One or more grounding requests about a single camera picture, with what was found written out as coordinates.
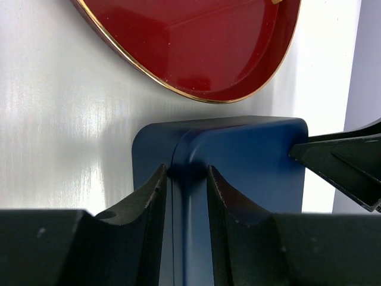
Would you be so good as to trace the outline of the blue box lid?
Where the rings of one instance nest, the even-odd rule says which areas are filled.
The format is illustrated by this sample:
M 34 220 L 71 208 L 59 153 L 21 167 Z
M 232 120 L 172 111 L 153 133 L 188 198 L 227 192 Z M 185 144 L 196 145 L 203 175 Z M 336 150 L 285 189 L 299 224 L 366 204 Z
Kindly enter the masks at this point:
M 304 120 L 240 116 L 174 123 L 170 166 L 175 285 L 213 285 L 207 168 L 270 211 L 300 212 L 304 168 L 289 149 L 308 138 Z

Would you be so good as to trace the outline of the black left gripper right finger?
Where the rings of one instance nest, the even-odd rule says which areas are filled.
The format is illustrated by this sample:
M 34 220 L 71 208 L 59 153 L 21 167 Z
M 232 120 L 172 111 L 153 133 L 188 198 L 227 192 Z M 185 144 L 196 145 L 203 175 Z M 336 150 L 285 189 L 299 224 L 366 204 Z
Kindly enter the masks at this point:
M 207 177 L 215 285 L 379 285 L 380 217 L 273 213 Z

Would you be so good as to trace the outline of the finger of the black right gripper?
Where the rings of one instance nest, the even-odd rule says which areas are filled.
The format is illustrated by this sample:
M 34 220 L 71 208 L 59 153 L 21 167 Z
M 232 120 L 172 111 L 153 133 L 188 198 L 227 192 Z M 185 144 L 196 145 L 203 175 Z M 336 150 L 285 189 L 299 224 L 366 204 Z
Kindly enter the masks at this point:
M 369 212 L 380 212 L 380 120 L 362 128 L 311 136 L 289 156 Z

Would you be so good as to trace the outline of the blue chocolate box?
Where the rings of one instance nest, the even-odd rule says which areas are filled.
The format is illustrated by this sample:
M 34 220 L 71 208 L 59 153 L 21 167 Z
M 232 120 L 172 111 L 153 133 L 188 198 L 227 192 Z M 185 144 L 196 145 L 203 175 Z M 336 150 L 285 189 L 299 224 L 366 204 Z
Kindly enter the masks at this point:
M 132 147 L 133 181 L 141 186 L 148 176 L 163 164 L 167 167 L 167 199 L 164 221 L 163 250 L 161 258 L 160 285 L 174 284 L 174 250 L 172 218 L 172 182 L 170 166 L 177 145 L 175 122 L 153 123 L 138 132 Z

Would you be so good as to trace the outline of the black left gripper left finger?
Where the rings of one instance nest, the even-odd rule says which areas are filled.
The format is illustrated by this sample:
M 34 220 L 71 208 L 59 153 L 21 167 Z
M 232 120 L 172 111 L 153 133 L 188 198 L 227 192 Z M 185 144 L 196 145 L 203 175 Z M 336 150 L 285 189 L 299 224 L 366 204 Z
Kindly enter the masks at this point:
M 167 170 L 109 209 L 1 211 L 2 285 L 157 285 Z

